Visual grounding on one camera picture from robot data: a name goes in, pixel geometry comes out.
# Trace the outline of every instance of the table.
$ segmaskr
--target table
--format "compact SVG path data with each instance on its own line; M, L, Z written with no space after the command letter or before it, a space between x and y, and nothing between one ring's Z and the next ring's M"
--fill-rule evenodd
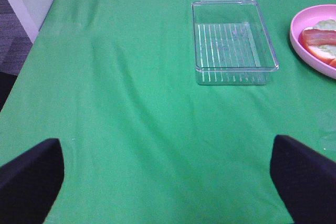
M265 86L199 86L191 2L55 0L0 113L0 164L58 137L46 223L291 223L276 134L336 160L336 82L293 51L303 8L257 0L280 63Z

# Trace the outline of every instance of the clear plastic container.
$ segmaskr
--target clear plastic container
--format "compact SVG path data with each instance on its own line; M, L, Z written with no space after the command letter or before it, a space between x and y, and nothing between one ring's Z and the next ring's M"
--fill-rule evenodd
M266 84L279 68L255 0L192 3L200 85Z

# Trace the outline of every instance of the floor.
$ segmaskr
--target floor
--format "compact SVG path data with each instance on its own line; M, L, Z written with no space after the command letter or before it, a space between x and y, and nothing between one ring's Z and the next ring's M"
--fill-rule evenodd
M0 110L32 47L7 0L0 0Z

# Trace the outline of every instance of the gray carpet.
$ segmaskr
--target gray carpet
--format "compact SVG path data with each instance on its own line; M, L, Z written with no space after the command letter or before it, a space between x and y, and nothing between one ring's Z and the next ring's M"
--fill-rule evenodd
M0 0L0 72L17 76L32 45L8 0Z

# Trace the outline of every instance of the pink plate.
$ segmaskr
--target pink plate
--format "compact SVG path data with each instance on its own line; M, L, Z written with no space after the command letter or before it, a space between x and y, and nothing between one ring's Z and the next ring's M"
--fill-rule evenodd
M336 68L325 64L309 52L307 52L298 42L298 38L303 29L315 25L317 22L326 19L336 19L336 5L316 5L300 11L293 18L290 24L290 42L295 52L312 68L336 79Z

